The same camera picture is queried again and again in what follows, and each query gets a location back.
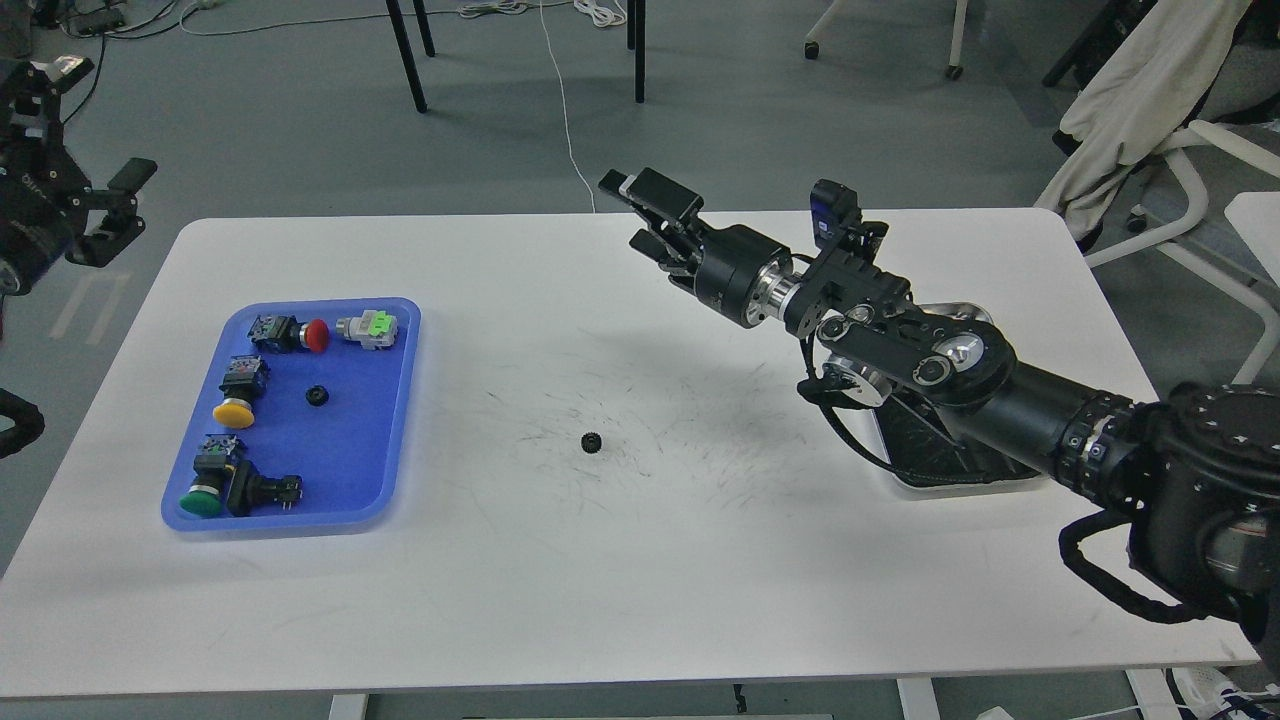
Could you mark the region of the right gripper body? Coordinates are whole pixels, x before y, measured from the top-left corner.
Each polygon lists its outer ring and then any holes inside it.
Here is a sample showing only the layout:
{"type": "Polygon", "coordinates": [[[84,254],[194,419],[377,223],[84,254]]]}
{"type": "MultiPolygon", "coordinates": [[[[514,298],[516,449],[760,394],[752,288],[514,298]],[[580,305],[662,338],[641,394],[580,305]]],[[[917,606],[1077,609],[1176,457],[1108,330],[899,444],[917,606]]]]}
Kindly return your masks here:
{"type": "Polygon", "coordinates": [[[746,225],[708,229],[692,274],[699,302],[742,328],[765,316],[767,286],[792,269],[791,250],[746,225]]]}

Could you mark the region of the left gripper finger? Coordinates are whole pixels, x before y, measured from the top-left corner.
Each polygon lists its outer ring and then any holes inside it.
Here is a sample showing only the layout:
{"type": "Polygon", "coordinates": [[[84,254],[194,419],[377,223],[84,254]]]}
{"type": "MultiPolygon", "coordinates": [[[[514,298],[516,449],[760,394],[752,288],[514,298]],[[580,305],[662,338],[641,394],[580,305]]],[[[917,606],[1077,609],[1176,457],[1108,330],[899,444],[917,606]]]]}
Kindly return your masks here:
{"type": "Polygon", "coordinates": [[[87,56],[58,56],[51,61],[3,59],[3,164],[20,151],[44,163],[65,147],[61,100],[96,69],[87,56]]]}
{"type": "Polygon", "coordinates": [[[138,215],[137,193],[156,170],[156,161],[131,158],[105,190],[86,186],[69,196],[70,205],[77,211],[104,213],[95,228],[82,229],[73,237],[67,250],[69,263],[104,268],[142,234],[146,223],[138,215]]]}

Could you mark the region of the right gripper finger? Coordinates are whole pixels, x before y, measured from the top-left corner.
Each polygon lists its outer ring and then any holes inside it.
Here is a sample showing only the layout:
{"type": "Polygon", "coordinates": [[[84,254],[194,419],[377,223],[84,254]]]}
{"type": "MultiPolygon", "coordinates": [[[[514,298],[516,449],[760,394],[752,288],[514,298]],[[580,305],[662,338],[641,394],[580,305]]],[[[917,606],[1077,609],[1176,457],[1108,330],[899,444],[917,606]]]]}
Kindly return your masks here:
{"type": "Polygon", "coordinates": [[[611,169],[598,188],[628,205],[664,241],[692,241],[705,229],[699,217],[704,199],[652,168],[634,176],[611,169]]]}
{"type": "Polygon", "coordinates": [[[628,245],[653,260],[671,284],[684,291],[695,290],[695,275],[701,265],[701,242],[696,237],[672,228],[648,228],[637,231],[628,245]]]}

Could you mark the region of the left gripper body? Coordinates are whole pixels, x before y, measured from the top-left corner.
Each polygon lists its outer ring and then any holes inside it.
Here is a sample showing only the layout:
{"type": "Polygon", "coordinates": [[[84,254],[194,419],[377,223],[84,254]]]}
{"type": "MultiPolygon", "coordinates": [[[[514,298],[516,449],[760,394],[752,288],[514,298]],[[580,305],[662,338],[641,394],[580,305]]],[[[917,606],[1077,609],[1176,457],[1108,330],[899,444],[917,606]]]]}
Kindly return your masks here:
{"type": "Polygon", "coordinates": [[[99,266],[90,245],[91,183],[65,149],[3,142],[1,292],[27,295],[60,258],[99,266]]]}

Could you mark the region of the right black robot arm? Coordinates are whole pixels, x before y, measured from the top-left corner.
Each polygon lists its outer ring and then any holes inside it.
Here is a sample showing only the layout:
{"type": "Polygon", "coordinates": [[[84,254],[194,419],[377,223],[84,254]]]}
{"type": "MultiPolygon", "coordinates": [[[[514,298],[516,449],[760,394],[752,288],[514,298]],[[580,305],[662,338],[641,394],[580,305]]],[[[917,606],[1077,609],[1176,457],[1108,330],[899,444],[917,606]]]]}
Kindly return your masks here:
{"type": "Polygon", "coordinates": [[[918,306],[874,264],[888,227],[828,179],[810,193],[818,252],[804,273],[749,227],[708,225],[703,199],[650,168],[599,186],[645,220],[630,243],[673,286],[744,328],[778,319],[805,360],[829,350],[797,391],[852,448],[836,409],[904,391],[947,445],[983,445],[1097,505],[1059,550],[1103,597],[1152,623],[1235,623],[1277,670],[1276,389],[1185,383],[1138,404],[1025,364],[980,309],[918,306]]]}

